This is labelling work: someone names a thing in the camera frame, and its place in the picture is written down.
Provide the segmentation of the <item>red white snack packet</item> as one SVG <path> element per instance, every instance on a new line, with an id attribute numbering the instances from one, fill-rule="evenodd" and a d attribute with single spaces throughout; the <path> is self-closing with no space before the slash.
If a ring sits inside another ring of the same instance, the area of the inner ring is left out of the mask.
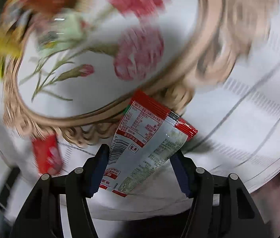
<path id="1" fill-rule="evenodd" d="M 100 188 L 126 197 L 197 132 L 166 106 L 136 91 L 114 134 Z"/>

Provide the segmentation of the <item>small red snack packet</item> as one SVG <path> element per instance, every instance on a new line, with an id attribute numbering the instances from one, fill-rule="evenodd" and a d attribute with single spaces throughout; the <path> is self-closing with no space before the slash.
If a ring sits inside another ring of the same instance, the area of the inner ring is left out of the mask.
<path id="1" fill-rule="evenodd" d="M 57 175 L 62 169 L 57 136 L 53 134 L 45 138 L 32 138 L 31 142 L 38 172 L 52 176 Z"/>

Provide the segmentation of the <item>white floral quilt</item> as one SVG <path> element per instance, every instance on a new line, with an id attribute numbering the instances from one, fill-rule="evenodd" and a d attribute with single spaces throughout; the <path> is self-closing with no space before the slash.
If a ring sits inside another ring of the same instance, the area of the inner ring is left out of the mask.
<path id="1" fill-rule="evenodd" d="M 256 191 L 280 172 L 280 0 L 76 0 L 48 16 L 4 13 L 21 44 L 0 80 L 0 177 L 16 164 L 16 215 L 41 175 L 32 138 L 55 134 L 67 174 L 112 143 L 140 90 L 197 134 L 181 147 L 212 174 Z M 138 220 L 185 211 L 169 160 L 126 197 L 105 189 L 92 217 Z"/>

